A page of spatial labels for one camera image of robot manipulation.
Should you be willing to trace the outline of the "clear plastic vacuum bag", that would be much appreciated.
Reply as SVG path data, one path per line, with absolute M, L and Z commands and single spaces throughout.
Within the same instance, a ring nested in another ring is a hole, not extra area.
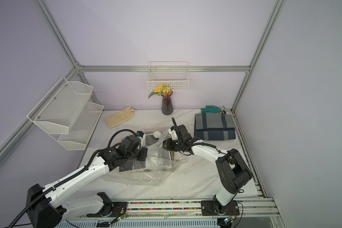
M 171 135 L 156 131 L 145 135 L 147 156 L 144 161 L 129 161 L 101 177 L 107 182 L 130 185 L 160 186 L 165 179 L 176 173 L 186 163 L 186 156 L 166 149 Z

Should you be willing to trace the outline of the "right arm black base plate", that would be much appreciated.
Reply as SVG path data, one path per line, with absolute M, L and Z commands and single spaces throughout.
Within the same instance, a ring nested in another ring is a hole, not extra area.
M 200 202 L 203 216 L 238 216 L 240 215 L 239 206 L 235 200 L 222 206 L 216 200 L 203 200 Z

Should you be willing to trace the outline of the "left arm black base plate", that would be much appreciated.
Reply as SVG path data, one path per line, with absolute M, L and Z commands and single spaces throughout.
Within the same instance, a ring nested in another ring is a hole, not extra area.
M 105 203 L 98 213 L 87 214 L 88 218 L 120 217 L 127 210 L 127 202 Z

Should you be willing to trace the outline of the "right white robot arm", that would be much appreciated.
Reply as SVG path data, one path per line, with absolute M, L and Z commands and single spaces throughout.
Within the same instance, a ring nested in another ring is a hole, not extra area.
M 187 128 L 177 125 L 172 118 L 173 126 L 168 130 L 171 138 L 164 140 L 165 149 L 179 152 L 184 156 L 199 156 L 216 165 L 220 182 L 219 192 L 213 200 L 201 202 L 203 215 L 227 215 L 238 212 L 238 203 L 234 200 L 242 193 L 244 187 L 252 178 L 252 172 L 241 153 L 236 149 L 221 150 L 217 146 L 204 142 L 201 138 L 192 137 Z

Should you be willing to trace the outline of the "grey blue plaid scarf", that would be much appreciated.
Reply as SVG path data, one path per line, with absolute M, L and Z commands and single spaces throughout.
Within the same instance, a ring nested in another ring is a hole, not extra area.
M 236 130 L 232 115 L 199 113 L 195 115 L 194 136 L 204 141 L 235 140 Z

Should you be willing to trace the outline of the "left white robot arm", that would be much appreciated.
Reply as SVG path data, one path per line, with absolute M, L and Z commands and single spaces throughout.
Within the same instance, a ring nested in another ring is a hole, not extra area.
M 132 130 L 128 132 L 130 136 L 112 145 L 111 142 L 122 130 L 116 132 L 106 148 L 96 150 L 84 166 L 67 176 L 46 186 L 31 186 L 27 192 L 25 208 L 8 226 L 15 227 L 17 222 L 27 215 L 34 228 L 54 228 L 70 214 L 69 207 L 63 206 L 63 203 L 76 191 L 126 162 L 145 158 L 147 149 L 143 146 L 144 133 Z

